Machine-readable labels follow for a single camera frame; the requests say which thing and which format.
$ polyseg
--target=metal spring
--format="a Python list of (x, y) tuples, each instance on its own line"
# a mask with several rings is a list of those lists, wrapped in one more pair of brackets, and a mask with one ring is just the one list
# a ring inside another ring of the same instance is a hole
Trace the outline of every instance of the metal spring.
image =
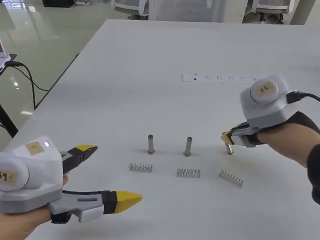
[(153, 166), (150, 164), (130, 163), (129, 169), (134, 172), (151, 173)]
[(185, 177), (185, 178), (200, 178), (200, 170), (199, 169), (178, 168), (176, 171), (176, 175), (178, 177)]
[(228, 182), (236, 185), (239, 188), (241, 188), (244, 183), (244, 181), (240, 179), (238, 176), (234, 176), (223, 170), (220, 171), (219, 178), (227, 180)]

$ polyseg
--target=table leg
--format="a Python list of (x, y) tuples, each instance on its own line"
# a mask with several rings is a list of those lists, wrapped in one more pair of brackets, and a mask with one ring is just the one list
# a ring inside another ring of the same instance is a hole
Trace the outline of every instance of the table leg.
[(305, 25), (316, 0), (300, 0), (290, 25)]
[(16, 128), (15, 124), (11, 121), (10, 117), (8, 116), (6, 111), (3, 109), (1, 104), (0, 104), (0, 123), (7, 130), (7, 132), (12, 138), (18, 133), (18, 129)]

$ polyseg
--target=cable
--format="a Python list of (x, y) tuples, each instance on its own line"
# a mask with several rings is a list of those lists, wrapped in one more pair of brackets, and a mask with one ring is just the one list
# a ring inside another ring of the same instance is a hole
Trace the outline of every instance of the cable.
[(35, 93), (35, 83), (34, 83), (34, 80), (32, 79), (32, 75), (31, 75), (31, 72), (29, 70), (29, 68), (24, 65), (23, 63), (21, 63), (22, 66), (26, 69), (26, 71), (28, 72), (29, 74), (29, 77), (30, 77), (30, 81), (31, 81), (31, 88), (32, 88), (32, 98), (33, 98), (33, 109), (36, 110), (36, 93)]
[(320, 97), (318, 97), (317, 95), (314, 95), (312, 93), (306, 93), (306, 92), (301, 92), (301, 91), (292, 91), (286, 94), (286, 102), (288, 104), (292, 104), (295, 102), (298, 102), (302, 99), (304, 99), (305, 97), (309, 97), (309, 98), (313, 98), (315, 100), (317, 100), (318, 102), (320, 102)]
[(318, 97), (317, 95), (314, 95), (312, 93), (306, 93), (306, 92), (302, 92), (300, 94), (300, 97), (303, 99), (305, 97), (309, 97), (309, 98), (313, 98), (315, 100), (317, 100), (318, 102), (320, 102), (320, 97)]
[[(29, 79), (31, 81), (31, 88), (32, 88), (32, 99), (33, 99), (33, 109), (36, 110), (36, 94), (35, 94), (35, 86), (42, 90), (42, 91), (47, 91), (48, 90), (45, 90), (45, 89), (42, 89), (40, 87), (38, 87), (33, 78), (32, 78), (32, 74), (29, 70), (29, 68), (23, 64), (22, 62), (19, 62), (19, 61), (7, 61), (5, 64), (4, 64), (6, 67), (12, 67), (12, 68), (15, 68), (16, 70), (18, 70), (19, 72), (21, 72), (27, 79)], [(20, 69), (18, 69), (17, 67), (24, 67), (26, 69), (26, 71), (28, 72), (29, 74), (29, 77), (23, 72), (21, 71)]]
[[(31, 81), (31, 78), (28, 77), (22, 70), (20, 70), (19, 68), (13, 66), (14, 69), (18, 70), (20, 73), (22, 73), (27, 79), (29, 79)], [(41, 91), (44, 91), (44, 92), (49, 92), (49, 90), (47, 89), (43, 89), (41, 87), (39, 87), (35, 82), (33, 82), (33, 84), (36, 86), (37, 89), (41, 90)]]

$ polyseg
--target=tiled floor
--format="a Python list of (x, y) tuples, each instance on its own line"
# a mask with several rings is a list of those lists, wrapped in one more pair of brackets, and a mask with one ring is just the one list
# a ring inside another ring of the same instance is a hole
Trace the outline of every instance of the tiled floor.
[[(0, 3), (0, 38), (6, 51), (18, 54), (16, 60), (25, 63), (34, 81), (45, 89), (51, 87), (106, 19), (126, 19), (128, 16), (113, 11), (109, 3), (44, 8), (41, 0), (5, 1)], [(317, 0), (308, 25), (320, 24), (319, 10), (320, 0)], [(286, 16), (286, 23), (290, 22), (291, 16)], [(36, 101), (44, 94), (37, 90)], [(7, 69), (0, 76), (0, 104), (18, 129), (32, 114), (32, 102), (30, 82), (15, 69)], [(9, 135), (0, 128), (0, 150), (9, 140)]]

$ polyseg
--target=label sticker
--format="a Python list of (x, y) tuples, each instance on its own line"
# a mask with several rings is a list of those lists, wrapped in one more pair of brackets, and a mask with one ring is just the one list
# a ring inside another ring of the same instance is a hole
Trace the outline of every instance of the label sticker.
[(14, 171), (6, 171), (0, 168), (0, 184), (15, 185), (18, 180), (18, 173)]
[(31, 156), (43, 153), (45, 151), (38, 141), (30, 142), (25, 146), (26, 149), (28, 149)]
[(264, 84), (257, 86), (255, 89), (255, 93), (258, 96), (263, 96), (265, 94), (272, 93), (274, 90), (275, 90), (274, 83), (271, 81), (267, 81)]

